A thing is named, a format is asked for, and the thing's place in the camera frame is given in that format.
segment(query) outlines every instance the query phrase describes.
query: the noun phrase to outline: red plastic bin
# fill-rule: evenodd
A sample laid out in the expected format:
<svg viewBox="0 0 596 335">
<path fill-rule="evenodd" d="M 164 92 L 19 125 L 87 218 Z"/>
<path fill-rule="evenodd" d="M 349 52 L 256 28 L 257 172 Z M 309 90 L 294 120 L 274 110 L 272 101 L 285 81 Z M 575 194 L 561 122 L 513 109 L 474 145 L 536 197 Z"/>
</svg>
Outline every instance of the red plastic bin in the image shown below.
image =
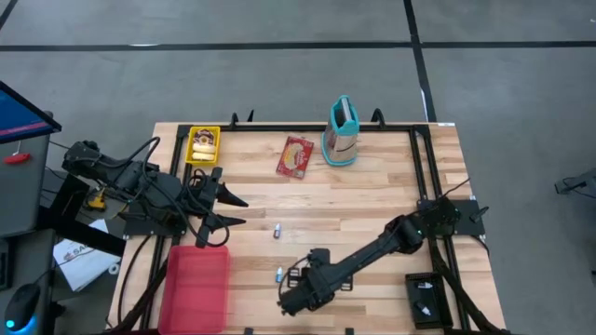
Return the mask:
<svg viewBox="0 0 596 335">
<path fill-rule="evenodd" d="M 162 335 L 224 331 L 230 256 L 226 247 L 173 247 L 157 329 Z"/>
</svg>

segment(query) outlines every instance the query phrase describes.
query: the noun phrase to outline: wooden table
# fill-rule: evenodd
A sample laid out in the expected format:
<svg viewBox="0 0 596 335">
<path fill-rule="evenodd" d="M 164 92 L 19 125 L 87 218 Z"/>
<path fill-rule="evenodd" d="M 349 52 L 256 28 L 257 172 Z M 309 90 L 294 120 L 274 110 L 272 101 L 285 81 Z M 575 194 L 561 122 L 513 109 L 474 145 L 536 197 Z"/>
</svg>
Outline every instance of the wooden table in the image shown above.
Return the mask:
<svg viewBox="0 0 596 335">
<path fill-rule="evenodd" d="M 154 136 L 161 137 L 151 162 L 169 171 L 176 123 L 158 123 Z M 453 126 L 429 125 L 443 191 L 467 178 L 466 165 Z M 241 333 L 245 327 L 264 333 L 344 333 L 354 328 L 360 334 L 438 333 L 416 331 L 404 287 L 404 276 L 432 271 L 427 245 L 413 255 L 394 254 L 373 263 L 354 276 L 354 290 L 338 292 L 335 300 L 315 313 L 296 317 L 281 315 L 276 270 L 291 266 L 311 248 L 328 248 L 332 261 L 339 261 L 374 240 L 384 225 L 399 214 L 415 210 L 419 198 L 407 133 L 366 132 L 359 134 L 359 157 L 349 167 L 330 167 L 320 150 L 320 133 L 300 133 L 315 143 L 305 178 L 282 177 L 275 169 L 283 150 L 286 132 L 223 132 L 219 166 L 228 189 L 250 204 L 234 208 L 217 204 L 215 212 L 247 220 L 231 228 L 231 276 L 226 332 Z M 432 190 L 422 140 L 427 189 Z M 181 159 L 178 176 L 183 174 Z M 452 199 L 468 198 L 469 184 L 452 192 Z M 193 218 L 195 227 L 200 223 Z M 273 228 L 281 223 L 280 239 Z M 211 242 L 221 241 L 224 231 Z M 127 283 L 124 315 L 147 285 L 155 238 L 145 245 Z M 131 238 L 126 246 L 109 320 L 116 324 L 118 295 L 130 258 L 142 241 Z M 193 245 L 187 235 L 181 245 Z M 455 253 L 464 288 L 495 325 L 505 327 L 486 251 L 467 236 L 454 237 Z M 459 320 L 451 289 L 447 286 L 454 326 Z M 159 318 L 163 284 L 153 304 L 151 328 Z"/>
</svg>

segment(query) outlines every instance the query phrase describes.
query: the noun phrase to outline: computer monitor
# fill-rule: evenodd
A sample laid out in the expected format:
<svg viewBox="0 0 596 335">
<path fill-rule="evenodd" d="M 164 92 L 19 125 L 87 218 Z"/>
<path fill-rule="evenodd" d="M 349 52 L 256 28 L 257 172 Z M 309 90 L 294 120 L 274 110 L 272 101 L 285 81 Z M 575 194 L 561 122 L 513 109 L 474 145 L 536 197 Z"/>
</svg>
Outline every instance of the computer monitor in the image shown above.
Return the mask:
<svg viewBox="0 0 596 335">
<path fill-rule="evenodd" d="M 0 81 L 0 144 L 61 130 L 58 122 Z"/>
</svg>

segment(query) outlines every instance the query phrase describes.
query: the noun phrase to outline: yellow box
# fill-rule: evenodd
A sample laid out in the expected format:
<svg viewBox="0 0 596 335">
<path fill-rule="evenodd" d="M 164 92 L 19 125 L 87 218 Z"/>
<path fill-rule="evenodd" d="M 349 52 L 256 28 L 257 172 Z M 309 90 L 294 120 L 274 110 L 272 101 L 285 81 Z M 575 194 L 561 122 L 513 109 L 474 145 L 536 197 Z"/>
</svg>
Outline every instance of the yellow box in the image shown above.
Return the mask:
<svg viewBox="0 0 596 335">
<path fill-rule="evenodd" d="M 195 134 L 199 130 L 208 130 L 213 134 L 214 145 L 215 145 L 215 158 L 211 161 L 205 160 L 194 160 L 193 159 L 193 143 L 195 142 Z M 217 164 L 217 158 L 220 152 L 220 133 L 221 130 L 219 127 L 191 127 L 190 132 L 188 133 L 188 143 L 186 143 L 186 157 L 184 161 L 188 164 L 192 164 L 194 166 L 214 166 Z"/>
</svg>

